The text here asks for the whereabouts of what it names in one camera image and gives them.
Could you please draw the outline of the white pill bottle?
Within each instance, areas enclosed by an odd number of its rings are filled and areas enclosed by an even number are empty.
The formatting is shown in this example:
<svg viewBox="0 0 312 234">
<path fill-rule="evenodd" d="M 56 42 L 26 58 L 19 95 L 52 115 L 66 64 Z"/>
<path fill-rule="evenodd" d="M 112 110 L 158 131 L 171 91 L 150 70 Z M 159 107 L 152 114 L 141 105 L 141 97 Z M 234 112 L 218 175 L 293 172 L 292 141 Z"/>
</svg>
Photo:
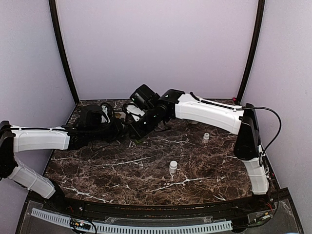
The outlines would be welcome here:
<svg viewBox="0 0 312 234">
<path fill-rule="evenodd" d="M 177 162 L 175 160 L 173 160 L 170 162 L 170 165 L 169 165 L 169 173 L 175 174 L 176 171 L 177 171 Z"/>
<path fill-rule="evenodd" d="M 210 134 L 209 133 L 205 133 L 203 135 L 203 142 L 207 143 L 209 141 L 209 139 L 210 139 Z"/>
</svg>

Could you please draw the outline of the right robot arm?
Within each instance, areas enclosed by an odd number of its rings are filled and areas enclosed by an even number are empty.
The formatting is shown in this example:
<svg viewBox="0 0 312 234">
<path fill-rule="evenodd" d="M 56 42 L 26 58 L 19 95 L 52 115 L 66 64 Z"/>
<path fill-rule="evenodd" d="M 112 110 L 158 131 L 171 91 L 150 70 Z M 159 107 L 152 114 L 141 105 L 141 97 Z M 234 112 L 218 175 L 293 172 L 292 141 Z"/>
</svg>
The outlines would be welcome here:
<svg viewBox="0 0 312 234">
<path fill-rule="evenodd" d="M 236 135 L 234 155 L 244 163 L 255 195 L 249 200 L 249 208 L 258 212 L 267 205 L 269 178 L 262 159 L 267 148 L 261 143 L 257 107 L 209 101 L 175 89 L 160 96 L 145 84 L 131 94 L 130 100 L 136 107 L 134 112 L 129 111 L 135 117 L 130 124 L 133 139 L 142 139 L 161 122 L 175 118 L 208 124 Z"/>
</svg>

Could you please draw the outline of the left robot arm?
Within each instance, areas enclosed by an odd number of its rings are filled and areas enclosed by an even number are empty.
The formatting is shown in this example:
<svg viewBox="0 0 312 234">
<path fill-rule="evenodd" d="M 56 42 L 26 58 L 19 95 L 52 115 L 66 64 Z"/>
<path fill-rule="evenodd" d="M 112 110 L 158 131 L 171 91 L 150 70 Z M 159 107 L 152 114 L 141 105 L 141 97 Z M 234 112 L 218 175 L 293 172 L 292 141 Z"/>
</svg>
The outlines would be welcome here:
<svg viewBox="0 0 312 234">
<path fill-rule="evenodd" d="M 122 121 L 107 103 L 83 107 L 72 125 L 19 127 L 4 120 L 0 123 L 0 177 L 49 199 L 50 205 L 63 213 L 69 208 L 69 202 L 59 185 L 26 166 L 15 154 L 34 150 L 78 150 L 94 140 L 111 142 L 123 130 Z"/>
</svg>

